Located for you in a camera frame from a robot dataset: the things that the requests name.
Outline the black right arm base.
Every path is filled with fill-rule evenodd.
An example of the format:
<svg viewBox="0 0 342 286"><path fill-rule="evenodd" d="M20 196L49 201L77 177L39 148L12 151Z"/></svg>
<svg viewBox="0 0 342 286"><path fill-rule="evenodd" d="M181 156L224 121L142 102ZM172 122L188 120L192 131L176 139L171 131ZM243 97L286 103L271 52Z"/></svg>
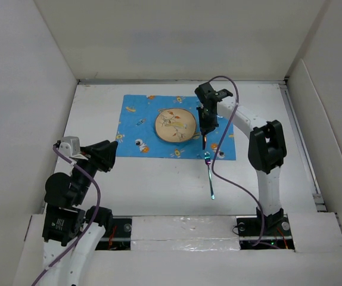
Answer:
<svg viewBox="0 0 342 286"><path fill-rule="evenodd" d="M235 217L232 232L238 235L241 250L295 250L288 216L280 209L269 216L255 215Z"/></svg>

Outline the beige bird-pattern plate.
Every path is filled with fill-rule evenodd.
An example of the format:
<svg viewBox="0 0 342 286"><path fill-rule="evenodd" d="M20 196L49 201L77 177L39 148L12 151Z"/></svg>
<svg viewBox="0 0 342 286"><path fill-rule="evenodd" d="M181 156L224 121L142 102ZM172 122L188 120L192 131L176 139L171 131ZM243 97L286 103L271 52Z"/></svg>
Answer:
<svg viewBox="0 0 342 286"><path fill-rule="evenodd" d="M163 110L155 119L156 135L165 142L187 142L194 136L197 121L194 115L183 108Z"/></svg>

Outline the iridescent fork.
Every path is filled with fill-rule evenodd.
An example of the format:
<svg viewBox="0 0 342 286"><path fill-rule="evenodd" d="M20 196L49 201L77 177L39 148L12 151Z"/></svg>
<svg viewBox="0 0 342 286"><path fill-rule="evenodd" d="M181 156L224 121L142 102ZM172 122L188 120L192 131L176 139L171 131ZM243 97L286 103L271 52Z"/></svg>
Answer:
<svg viewBox="0 0 342 286"><path fill-rule="evenodd" d="M204 153L204 162L207 166L207 173L208 173L208 177L209 177L210 197L212 200L214 200L215 195L214 195L213 184L212 184L212 173L211 173L211 169L210 169L211 156L210 156L210 153L208 151L206 151Z"/></svg>

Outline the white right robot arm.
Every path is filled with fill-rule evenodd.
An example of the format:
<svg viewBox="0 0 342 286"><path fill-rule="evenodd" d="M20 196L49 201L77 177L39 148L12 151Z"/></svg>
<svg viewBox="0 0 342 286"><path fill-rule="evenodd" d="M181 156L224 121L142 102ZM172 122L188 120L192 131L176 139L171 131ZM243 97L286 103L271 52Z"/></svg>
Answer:
<svg viewBox="0 0 342 286"><path fill-rule="evenodd" d="M195 89L200 102L197 107L203 148L206 135L219 127L217 117L224 117L248 138L248 160L256 170L260 203L256 228L264 235L276 230L284 211L279 196L279 175L287 155L281 122L267 121L239 103L239 95L227 89L215 91L210 82Z"/></svg>

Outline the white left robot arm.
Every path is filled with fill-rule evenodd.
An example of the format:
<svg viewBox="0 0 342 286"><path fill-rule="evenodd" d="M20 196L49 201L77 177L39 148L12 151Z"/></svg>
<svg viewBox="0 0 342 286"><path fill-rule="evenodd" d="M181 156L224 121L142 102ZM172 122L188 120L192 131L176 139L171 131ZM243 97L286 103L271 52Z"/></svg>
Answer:
<svg viewBox="0 0 342 286"><path fill-rule="evenodd" d="M109 140L82 147L76 136L53 145L71 171L53 173L45 182L43 270L33 285L80 285L100 239L114 230L94 177L112 170L117 147Z"/></svg>

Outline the blue space-print cloth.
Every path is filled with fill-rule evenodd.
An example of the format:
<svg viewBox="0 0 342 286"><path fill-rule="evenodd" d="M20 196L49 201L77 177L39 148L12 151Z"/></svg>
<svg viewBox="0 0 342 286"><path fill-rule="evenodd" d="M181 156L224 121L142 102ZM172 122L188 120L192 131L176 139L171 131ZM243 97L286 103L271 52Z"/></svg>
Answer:
<svg viewBox="0 0 342 286"><path fill-rule="evenodd" d="M228 131L228 123L218 117L219 127L207 135L206 149L202 148L202 136L198 125L197 97L161 95L125 95L117 128L119 143L117 155L120 157L147 157L173 159L203 159L208 151L219 160L235 160L234 128ZM165 109L183 108L190 111L197 129L187 142L169 143L160 139L155 132L155 119Z"/></svg>

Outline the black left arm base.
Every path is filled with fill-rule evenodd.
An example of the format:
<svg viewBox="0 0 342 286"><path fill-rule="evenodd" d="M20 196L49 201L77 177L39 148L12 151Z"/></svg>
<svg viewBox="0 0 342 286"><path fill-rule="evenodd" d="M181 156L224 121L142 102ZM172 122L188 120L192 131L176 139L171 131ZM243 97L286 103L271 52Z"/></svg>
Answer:
<svg viewBox="0 0 342 286"><path fill-rule="evenodd" d="M112 227L106 231L96 246L96 250L130 250L132 234L131 217L113 217Z"/></svg>

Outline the iridescent knife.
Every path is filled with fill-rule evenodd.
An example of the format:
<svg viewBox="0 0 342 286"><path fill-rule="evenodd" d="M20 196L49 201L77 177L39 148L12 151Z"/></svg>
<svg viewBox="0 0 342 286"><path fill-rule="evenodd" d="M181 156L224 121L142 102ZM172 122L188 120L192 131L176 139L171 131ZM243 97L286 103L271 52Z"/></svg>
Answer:
<svg viewBox="0 0 342 286"><path fill-rule="evenodd" d="M207 133L206 132L203 132L202 133L202 148L203 150L206 149L206 144L207 144Z"/></svg>

